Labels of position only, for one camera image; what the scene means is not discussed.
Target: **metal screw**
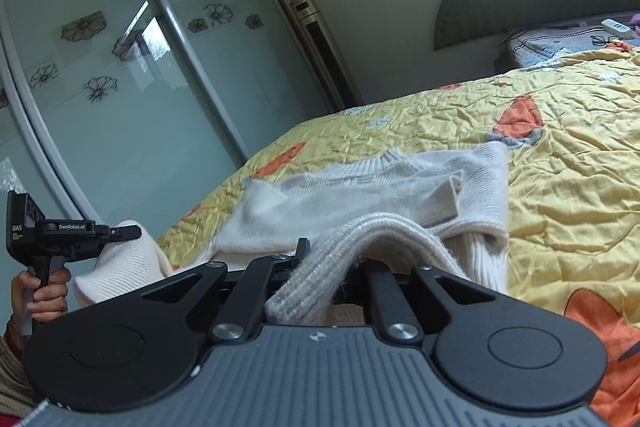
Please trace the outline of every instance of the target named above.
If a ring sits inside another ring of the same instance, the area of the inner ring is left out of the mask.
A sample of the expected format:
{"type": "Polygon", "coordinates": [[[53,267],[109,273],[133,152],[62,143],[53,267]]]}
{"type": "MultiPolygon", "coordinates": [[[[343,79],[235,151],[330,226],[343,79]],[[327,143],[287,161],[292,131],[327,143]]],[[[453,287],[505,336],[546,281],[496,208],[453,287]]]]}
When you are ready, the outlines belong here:
{"type": "Polygon", "coordinates": [[[410,341],[417,337],[419,333],[418,328],[415,326],[402,322],[391,324],[386,332],[399,341],[410,341]]]}
{"type": "Polygon", "coordinates": [[[211,332],[222,341],[234,341],[242,336],[244,330],[237,324],[224,323],[218,324],[211,332]]]}

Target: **sliding wardrobe door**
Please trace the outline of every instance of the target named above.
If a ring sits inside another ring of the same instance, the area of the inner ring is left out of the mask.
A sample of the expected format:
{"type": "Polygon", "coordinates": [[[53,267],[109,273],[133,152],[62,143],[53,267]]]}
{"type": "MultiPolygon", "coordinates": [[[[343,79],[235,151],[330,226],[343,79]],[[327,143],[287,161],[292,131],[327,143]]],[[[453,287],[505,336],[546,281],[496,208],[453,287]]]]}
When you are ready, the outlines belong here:
{"type": "Polygon", "coordinates": [[[169,0],[251,154],[329,112],[275,0],[169,0]]]}
{"type": "Polygon", "coordinates": [[[16,82],[109,225],[159,235],[241,164],[154,0],[4,4],[16,82]]]}

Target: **sweater sleeve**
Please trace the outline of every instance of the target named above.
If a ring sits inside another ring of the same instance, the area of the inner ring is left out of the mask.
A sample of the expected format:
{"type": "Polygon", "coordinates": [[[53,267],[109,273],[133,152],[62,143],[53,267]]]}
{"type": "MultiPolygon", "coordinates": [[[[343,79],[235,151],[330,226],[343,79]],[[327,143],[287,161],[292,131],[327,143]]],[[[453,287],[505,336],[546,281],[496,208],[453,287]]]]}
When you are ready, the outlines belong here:
{"type": "Polygon", "coordinates": [[[20,360],[0,337],[0,414],[24,417],[35,406],[36,397],[20,360]]]}

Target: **knit fabric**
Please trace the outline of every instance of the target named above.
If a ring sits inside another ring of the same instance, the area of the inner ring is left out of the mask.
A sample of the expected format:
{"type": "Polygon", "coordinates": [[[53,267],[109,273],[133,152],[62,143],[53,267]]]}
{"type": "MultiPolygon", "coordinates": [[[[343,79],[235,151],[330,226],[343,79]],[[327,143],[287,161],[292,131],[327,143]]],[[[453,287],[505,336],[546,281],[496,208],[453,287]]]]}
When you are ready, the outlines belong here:
{"type": "Polygon", "coordinates": [[[507,190],[506,147],[499,142],[412,156],[391,149],[276,184],[250,180],[197,262],[215,257],[244,269],[255,257],[295,250],[299,237],[314,244],[353,219],[388,212],[450,239],[471,280],[506,293],[507,190]]]}
{"type": "Polygon", "coordinates": [[[0,415],[27,416],[36,404],[20,360],[12,353],[5,337],[0,337],[0,415]]]}
{"type": "Polygon", "coordinates": [[[95,304],[152,284],[173,274],[168,259],[153,237],[136,221],[123,221],[119,227],[137,225],[138,239],[105,245],[93,271],[74,278],[74,290],[83,305],[95,304]]]}
{"type": "Polygon", "coordinates": [[[431,265],[468,279],[433,233],[394,214],[369,214],[318,241],[290,279],[265,304],[275,324],[322,325],[338,286],[354,261],[383,239],[396,243],[409,266],[431,265]]]}

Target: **bed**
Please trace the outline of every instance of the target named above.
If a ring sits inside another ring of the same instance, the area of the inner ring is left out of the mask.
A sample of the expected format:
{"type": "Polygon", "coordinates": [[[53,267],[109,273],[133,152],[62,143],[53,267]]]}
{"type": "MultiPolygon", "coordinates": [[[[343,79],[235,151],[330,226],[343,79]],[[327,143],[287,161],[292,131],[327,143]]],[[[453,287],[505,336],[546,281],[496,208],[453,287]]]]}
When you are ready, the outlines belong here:
{"type": "MultiPolygon", "coordinates": [[[[536,28],[514,29],[507,34],[506,49],[515,68],[528,68],[571,53],[598,50],[617,39],[605,31],[600,22],[611,18],[627,24],[631,16],[629,13],[610,14],[590,20],[555,22],[536,28]]],[[[626,42],[640,46],[640,36],[626,39],[626,42]]]]}
{"type": "Polygon", "coordinates": [[[206,247],[242,196],[243,180],[281,180],[336,162],[510,147],[509,291],[562,313],[593,289],[640,323],[640,48],[572,54],[299,124],[253,156],[168,230],[174,266],[206,247]]]}

